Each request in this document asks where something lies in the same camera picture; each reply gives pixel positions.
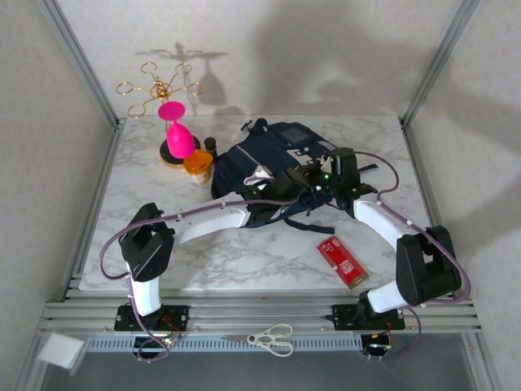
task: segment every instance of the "scissors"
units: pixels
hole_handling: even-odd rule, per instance
[[[272,334],[271,331],[274,328],[284,327],[289,329],[288,332],[283,332],[280,334]],[[246,342],[250,345],[260,346],[266,350],[268,350],[271,354],[274,354],[277,357],[287,357],[291,356],[293,353],[293,345],[291,342],[286,340],[278,340],[278,338],[289,338],[293,334],[293,327],[289,324],[278,323],[273,325],[272,327],[264,330],[263,332],[259,332],[257,334],[250,334],[249,336],[223,336],[223,340],[231,340],[234,342],[242,342],[246,340]],[[290,349],[288,353],[281,354],[272,349],[272,346],[285,346]]]

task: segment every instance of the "gold metal rack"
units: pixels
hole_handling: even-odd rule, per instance
[[[135,119],[141,118],[147,113],[147,104],[150,102],[153,102],[154,100],[161,100],[163,103],[169,101],[169,97],[174,92],[180,91],[180,90],[186,90],[189,94],[192,95],[201,95],[205,90],[206,86],[197,81],[195,83],[191,83],[188,86],[183,86],[174,89],[172,87],[173,80],[176,78],[177,75],[186,75],[187,73],[190,73],[192,70],[192,66],[188,63],[181,63],[176,66],[176,72],[172,75],[172,78],[170,79],[169,83],[164,83],[161,81],[159,76],[156,76],[154,74],[154,71],[157,69],[157,64],[148,62],[144,63],[140,70],[143,73],[149,74],[154,79],[154,85],[148,89],[146,87],[136,87],[134,84],[132,84],[130,81],[123,81],[116,87],[116,93],[119,95],[127,95],[130,94],[134,90],[142,90],[150,93],[151,99],[148,99],[144,101],[143,103],[136,103],[129,107],[129,110],[127,111],[127,114]],[[122,90],[121,87],[128,86],[129,88],[127,90]],[[136,108],[140,107],[142,110],[140,112],[135,112]]]

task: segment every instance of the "red snack box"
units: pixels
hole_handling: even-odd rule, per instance
[[[349,289],[355,288],[369,278],[364,268],[336,236],[331,236],[328,240],[323,241],[317,248]]]

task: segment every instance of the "marble table surface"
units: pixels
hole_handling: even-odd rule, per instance
[[[268,122],[298,121],[337,146],[380,154],[401,176],[400,188],[386,201],[420,226],[428,223],[413,166],[398,120],[394,116],[266,116]],[[212,136],[219,153],[246,138],[240,126],[255,116],[186,116],[201,142]],[[125,227],[137,210],[155,202],[166,214],[211,199],[210,185],[198,185],[186,173],[168,167],[159,156],[164,122],[156,116],[128,120],[121,137],[89,254],[81,276],[81,290],[126,290],[124,280],[108,281],[98,271],[103,244]],[[360,166],[378,163],[359,156]],[[393,185],[391,170],[380,168],[362,174],[362,181],[378,189]],[[359,288],[374,288],[394,279],[395,253],[391,246],[363,223],[346,213],[323,206],[309,217],[292,218],[334,226],[336,235],[368,271]],[[317,250],[328,235],[298,231],[284,222],[255,229],[229,229],[191,240],[173,252],[161,276],[162,288],[177,289],[328,289],[346,288]],[[126,270],[119,245],[105,257],[111,275]]]

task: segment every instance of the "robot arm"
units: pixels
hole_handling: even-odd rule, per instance
[[[370,193],[353,202],[355,218],[382,236],[396,251],[396,279],[379,288],[362,293],[359,313],[367,319],[407,305],[419,305],[461,287],[459,272],[437,248],[379,207]],[[452,241],[442,226],[427,232],[454,254]]]
[[[251,215],[247,206],[227,204],[242,200],[242,196],[230,193],[192,209],[202,210],[202,213],[183,214],[181,211],[178,218],[169,223],[170,228],[161,222],[140,226],[121,237],[121,250],[131,274],[134,299],[141,316],[161,308],[159,280],[168,266],[171,252],[180,244],[199,236],[244,226]],[[139,209],[132,222],[161,214],[155,204],[146,204]]]

